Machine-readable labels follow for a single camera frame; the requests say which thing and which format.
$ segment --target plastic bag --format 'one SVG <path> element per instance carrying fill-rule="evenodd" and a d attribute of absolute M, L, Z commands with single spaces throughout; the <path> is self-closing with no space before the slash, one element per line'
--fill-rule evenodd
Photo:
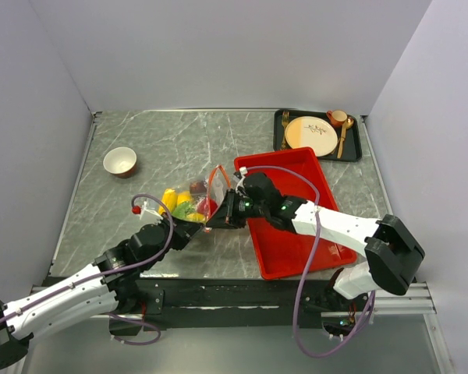
<path fill-rule="evenodd" d="M 174 218 L 206 224 L 230 188 L 225 169 L 218 165 L 208 176 L 198 176 L 167 188 L 161 201 L 170 209 Z M 160 206 L 158 213 L 164 214 L 165 209 Z"/>

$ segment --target wooden spoon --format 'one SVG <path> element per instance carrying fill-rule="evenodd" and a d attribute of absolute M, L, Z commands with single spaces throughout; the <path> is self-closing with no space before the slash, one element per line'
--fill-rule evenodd
<path fill-rule="evenodd" d="M 338 148 L 338 158 L 342 158 L 343 154 L 343 142 L 345 142 L 346 130 L 350 129 L 353 126 L 353 118 L 348 116 L 346 121 L 342 125 L 342 135 L 340 136 L 340 145 Z"/>

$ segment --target black tray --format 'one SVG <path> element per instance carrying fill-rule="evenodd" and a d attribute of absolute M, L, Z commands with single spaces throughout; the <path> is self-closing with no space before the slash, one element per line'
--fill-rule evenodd
<path fill-rule="evenodd" d="M 289 121 L 298 117 L 317 117 L 329 122 L 328 116 L 325 113 L 318 111 L 295 111 L 290 109 L 279 109 L 274 113 L 274 150 L 281 149 L 282 137 L 284 136 L 284 129 L 282 128 L 282 112 L 289 112 Z M 338 150 L 335 154 L 327 154 L 326 156 L 318 157 L 319 160 L 342 161 L 342 162 L 356 162 L 362 157 L 362 148 L 360 147 L 359 140 L 359 126 L 357 120 L 353 118 L 353 126 L 347 130 L 345 142 L 343 142 L 342 158 L 338 158 Z M 338 139 L 340 139 L 342 129 L 335 129 Z"/>

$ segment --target green vegetable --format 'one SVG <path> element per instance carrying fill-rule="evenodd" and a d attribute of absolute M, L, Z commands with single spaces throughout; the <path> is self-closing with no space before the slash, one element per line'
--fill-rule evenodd
<path fill-rule="evenodd" d="M 195 212 L 194 205 L 190 201 L 184 201 L 173 210 L 172 216 L 186 221 L 187 215 Z"/>

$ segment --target gray marble surface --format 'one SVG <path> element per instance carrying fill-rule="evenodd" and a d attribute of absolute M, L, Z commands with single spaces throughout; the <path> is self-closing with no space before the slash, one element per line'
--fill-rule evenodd
<path fill-rule="evenodd" d="M 99 114 L 51 275 L 67 277 L 140 229 L 129 201 L 138 192 L 161 196 L 165 188 L 216 164 L 234 172 L 242 155 L 272 151 L 273 111 L 106 111 Z M 339 209 L 360 217 L 387 213 L 378 173 L 360 123 L 363 158 L 356 163 L 322 161 Z M 118 179 L 102 167 L 117 146 L 137 153 L 137 173 Z M 315 272 L 328 279 L 334 270 Z M 145 277 L 261 277 L 247 228 L 199 234 L 181 252 L 171 251 Z"/>

